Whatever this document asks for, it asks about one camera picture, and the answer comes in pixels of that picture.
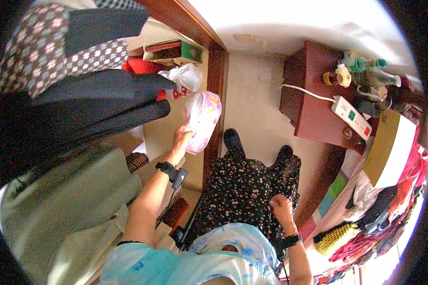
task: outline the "light blue shirt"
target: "light blue shirt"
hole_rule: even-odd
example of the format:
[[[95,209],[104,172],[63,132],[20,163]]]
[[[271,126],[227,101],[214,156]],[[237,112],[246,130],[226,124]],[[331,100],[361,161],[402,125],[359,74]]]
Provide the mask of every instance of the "light blue shirt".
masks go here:
[[[227,244],[238,253],[221,251]],[[278,265],[274,248],[256,227],[230,223],[198,237],[189,251],[179,253],[139,242],[122,244],[110,252],[100,283],[198,285],[223,276],[239,285],[280,284],[274,275]]]

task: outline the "black shoe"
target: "black shoe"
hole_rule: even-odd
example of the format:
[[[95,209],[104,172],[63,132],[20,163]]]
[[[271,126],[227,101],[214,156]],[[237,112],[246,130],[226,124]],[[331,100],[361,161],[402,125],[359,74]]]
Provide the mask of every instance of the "black shoe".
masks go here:
[[[287,157],[293,155],[293,149],[290,145],[284,145],[281,147],[279,154],[277,155],[276,162],[284,161]]]
[[[242,144],[240,140],[240,136],[236,132],[235,129],[229,128],[224,132],[224,143],[227,146],[227,149],[231,150],[233,148],[237,148],[242,150]]]

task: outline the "red and white bag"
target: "red and white bag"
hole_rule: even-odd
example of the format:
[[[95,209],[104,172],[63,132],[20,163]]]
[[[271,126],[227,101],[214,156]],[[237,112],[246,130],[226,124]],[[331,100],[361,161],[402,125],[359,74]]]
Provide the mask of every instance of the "red and white bag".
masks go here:
[[[168,98],[178,99],[194,94],[200,88],[203,80],[201,70],[193,63],[183,63],[180,67],[171,69],[170,71],[159,71],[161,76],[176,83],[177,89],[165,90]]]

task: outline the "power strip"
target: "power strip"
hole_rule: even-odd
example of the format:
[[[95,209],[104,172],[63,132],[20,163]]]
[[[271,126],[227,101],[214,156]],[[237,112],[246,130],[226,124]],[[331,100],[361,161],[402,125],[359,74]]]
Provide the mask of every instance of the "power strip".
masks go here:
[[[371,125],[344,97],[335,96],[331,110],[357,132],[362,139],[369,139],[372,130]]]

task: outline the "white power cord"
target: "white power cord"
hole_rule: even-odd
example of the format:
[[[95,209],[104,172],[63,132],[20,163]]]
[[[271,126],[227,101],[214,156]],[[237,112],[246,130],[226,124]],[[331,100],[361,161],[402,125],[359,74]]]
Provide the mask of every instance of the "white power cord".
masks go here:
[[[322,96],[319,96],[319,95],[315,95],[314,93],[309,92],[308,90],[303,89],[303,88],[298,87],[298,86],[293,86],[293,85],[288,85],[288,84],[282,84],[282,86],[290,87],[290,88],[294,88],[294,89],[298,89],[300,91],[303,91],[304,93],[307,93],[307,94],[309,94],[311,96],[314,96],[315,98],[319,98],[319,99],[322,99],[322,100],[327,100],[327,101],[331,101],[331,102],[335,101],[334,99],[331,99],[331,98],[326,98],[326,97],[322,97]]]

